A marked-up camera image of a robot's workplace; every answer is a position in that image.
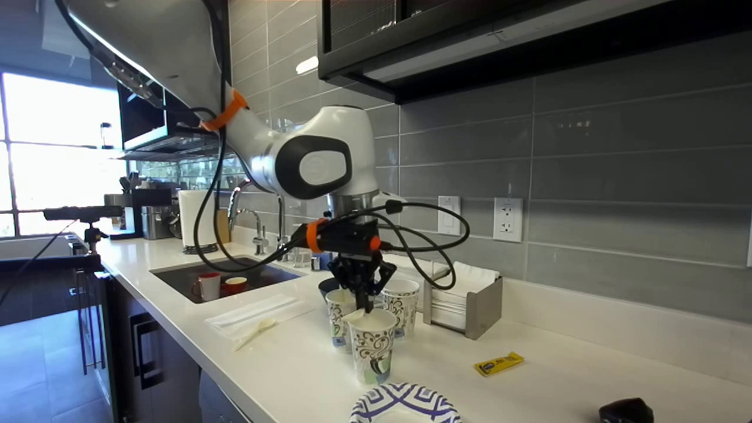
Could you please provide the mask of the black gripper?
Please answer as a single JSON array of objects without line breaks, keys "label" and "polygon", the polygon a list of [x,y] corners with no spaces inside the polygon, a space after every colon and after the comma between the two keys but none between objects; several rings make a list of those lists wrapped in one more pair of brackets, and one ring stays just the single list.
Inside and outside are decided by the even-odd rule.
[{"label": "black gripper", "polygon": [[354,291],[356,309],[374,309],[374,291],[380,291],[394,275],[394,265],[382,261],[379,226],[367,219],[319,219],[313,224],[313,249],[333,252],[328,269],[333,280]]}]

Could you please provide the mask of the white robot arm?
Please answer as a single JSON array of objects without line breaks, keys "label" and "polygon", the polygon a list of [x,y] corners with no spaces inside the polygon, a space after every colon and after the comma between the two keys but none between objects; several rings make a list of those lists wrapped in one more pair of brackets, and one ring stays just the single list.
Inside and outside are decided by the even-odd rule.
[{"label": "white robot arm", "polygon": [[294,246],[336,252],[333,280],[362,309],[394,268],[380,259],[371,205],[379,193],[368,115],[356,105],[322,105],[294,132],[254,115],[219,60],[219,18],[207,0],[55,0],[73,31],[155,80],[199,127],[220,132],[245,161],[246,179],[265,193],[296,199],[326,198],[330,219],[302,224]]}]

